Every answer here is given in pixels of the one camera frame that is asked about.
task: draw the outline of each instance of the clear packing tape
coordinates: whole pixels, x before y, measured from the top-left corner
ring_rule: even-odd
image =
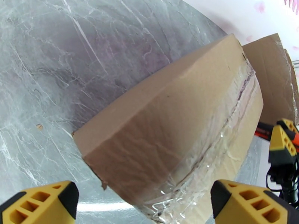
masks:
[[[255,71],[247,62],[240,68],[228,94],[215,108],[210,124],[193,148],[167,181],[155,189],[155,199],[136,208],[156,223],[194,223],[193,218],[188,216],[189,211],[198,206],[205,194],[210,194],[215,173],[221,168],[224,156],[236,159],[229,148],[238,137],[239,128],[246,127],[242,119],[258,88]]]

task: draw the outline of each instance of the cardboard box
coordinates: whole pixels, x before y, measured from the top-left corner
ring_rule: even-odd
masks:
[[[229,35],[168,65],[74,133],[85,162],[157,223],[204,223],[214,180],[233,180],[263,106]]]
[[[243,46],[261,85],[264,100],[261,121],[276,124],[287,118],[299,124],[299,95],[295,71],[278,34]]]

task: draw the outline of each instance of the gray marble tabletop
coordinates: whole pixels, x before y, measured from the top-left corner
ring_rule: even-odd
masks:
[[[0,203],[72,180],[80,191],[76,223],[150,223],[102,190],[71,133],[144,78],[224,35],[181,0],[0,0]]]

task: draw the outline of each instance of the white wall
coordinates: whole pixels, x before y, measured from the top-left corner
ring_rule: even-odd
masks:
[[[299,60],[299,16],[284,0],[183,0],[241,44],[278,32],[292,61]]]

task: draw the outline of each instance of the torn cardboard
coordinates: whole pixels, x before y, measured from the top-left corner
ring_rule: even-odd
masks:
[[[287,118],[299,124],[296,75],[278,34],[247,44],[243,49],[261,86],[264,100],[261,121],[276,124],[278,119]]]
[[[83,159],[157,223],[204,223],[210,188],[233,180],[263,101],[255,72],[229,35],[168,65],[74,133]]]

